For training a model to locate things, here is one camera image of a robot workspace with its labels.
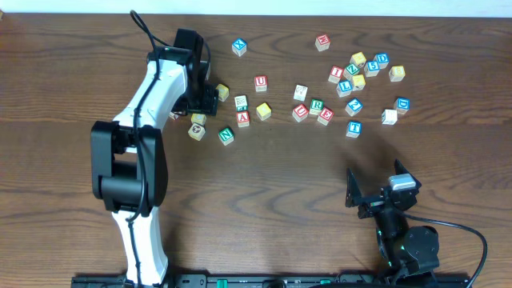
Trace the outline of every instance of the black cable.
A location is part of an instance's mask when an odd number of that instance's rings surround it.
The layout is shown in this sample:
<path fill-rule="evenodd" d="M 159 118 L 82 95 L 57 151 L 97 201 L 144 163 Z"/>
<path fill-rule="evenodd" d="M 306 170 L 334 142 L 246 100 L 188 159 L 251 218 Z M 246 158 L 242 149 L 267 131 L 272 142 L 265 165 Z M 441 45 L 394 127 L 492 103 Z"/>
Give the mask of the black cable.
<path fill-rule="evenodd" d="M 393 206 L 393 209 L 394 209 L 394 211 L 397 214 L 399 214 L 399 215 L 401 215 L 401 216 L 403 216 L 405 218 L 409 218 L 411 220 L 427 222 L 427 223 L 431 223 L 431 224 L 438 224 L 438 225 L 443 225 L 443 226 L 448 226 L 448 227 L 453 227 L 453 228 L 459 228 L 459 229 L 471 232 L 471 233 L 479 236 L 480 240 L 482 240 L 482 244 L 483 244 L 482 258 L 480 258 L 480 263 L 478 264 L 478 267 L 477 267 L 476 271 L 474 272 L 473 276 L 471 276 L 471 279 L 468 281 L 468 283 L 466 285 L 466 288 L 470 288 L 471 285 L 473 285 L 474 281 L 477 279 L 477 277 L 480 274 L 480 272 L 482 272 L 483 265 L 486 263 L 486 259 L 487 259 L 487 240 L 486 240 L 486 238 L 480 232 L 476 231 L 475 229 L 473 229 L 471 227 L 464 226 L 464 225 L 461 225 L 461 224 L 456 224 L 456 223 L 451 223 L 451 222 L 444 222 L 444 221 L 433 220 L 433 219 L 422 218 L 422 217 L 417 217 L 417 216 L 412 216 L 412 215 L 409 215 L 409 214 L 405 214 L 405 213 L 403 213 L 403 211 L 401 211 L 396 206 Z"/>

